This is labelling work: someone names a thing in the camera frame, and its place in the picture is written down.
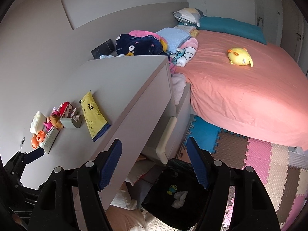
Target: black bag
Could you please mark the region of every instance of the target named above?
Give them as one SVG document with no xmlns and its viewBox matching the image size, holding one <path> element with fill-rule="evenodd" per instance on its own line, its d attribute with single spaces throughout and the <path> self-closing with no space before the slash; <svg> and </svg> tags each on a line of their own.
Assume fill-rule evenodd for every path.
<svg viewBox="0 0 308 231">
<path fill-rule="evenodd" d="M 171 206 L 176 192 L 169 195 L 167 191 L 172 185 L 176 185 L 176 192 L 188 191 L 184 205 L 180 208 Z M 151 187 L 142 207 L 173 228 L 189 230 L 199 221 L 208 194 L 209 191 L 199 184 L 190 163 L 171 159 Z"/>
</svg>

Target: pink bed sheet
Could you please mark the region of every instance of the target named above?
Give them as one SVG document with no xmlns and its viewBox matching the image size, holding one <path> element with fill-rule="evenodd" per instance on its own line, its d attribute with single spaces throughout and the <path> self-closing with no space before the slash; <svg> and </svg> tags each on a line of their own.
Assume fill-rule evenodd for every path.
<svg viewBox="0 0 308 231">
<path fill-rule="evenodd" d="M 308 80 L 282 48 L 200 31 L 195 57 L 176 73 L 191 84 L 191 104 L 205 121 L 229 131 L 308 149 Z M 230 64 L 227 50 L 247 48 L 254 66 Z"/>
</svg>

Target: teal pillow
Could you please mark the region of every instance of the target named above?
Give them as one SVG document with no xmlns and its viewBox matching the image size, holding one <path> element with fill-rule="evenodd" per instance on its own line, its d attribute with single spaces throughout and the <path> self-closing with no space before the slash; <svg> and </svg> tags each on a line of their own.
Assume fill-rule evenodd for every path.
<svg viewBox="0 0 308 231">
<path fill-rule="evenodd" d="M 260 27 L 231 18 L 203 17 L 200 18 L 200 27 L 197 29 L 241 36 L 267 45 Z"/>
</svg>

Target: puzzle mat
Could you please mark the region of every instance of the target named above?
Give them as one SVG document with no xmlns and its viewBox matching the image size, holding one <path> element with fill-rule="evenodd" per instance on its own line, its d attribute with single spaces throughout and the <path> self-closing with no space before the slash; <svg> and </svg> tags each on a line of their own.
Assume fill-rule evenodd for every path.
<svg viewBox="0 0 308 231">
<path fill-rule="evenodd" d="M 186 162 L 190 162 L 185 146 L 190 136 L 201 149 L 230 167 L 252 166 L 270 196 L 281 230 L 285 231 L 292 224 L 308 193 L 308 157 L 289 151 L 287 146 L 220 129 L 196 116 L 176 156 Z M 231 189 L 221 230 L 228 230 L 233 201 L 234 190 Z"/>
</svg>

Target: yellow plush toy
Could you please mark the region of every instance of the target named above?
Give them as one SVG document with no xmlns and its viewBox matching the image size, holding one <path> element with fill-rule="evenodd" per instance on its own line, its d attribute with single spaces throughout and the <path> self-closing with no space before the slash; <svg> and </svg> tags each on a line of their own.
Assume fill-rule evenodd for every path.
<svg viewBox="0 0 308 231">
<path fill-rule="evenodd" d="M 230 59 L 231 64 L 245 66 L 250 64 L 254 65 L 252 62 L 251 56 L 247 52 L 245 48 L 232 48 L 228 50 L 228 57 Z"/>
</svg>

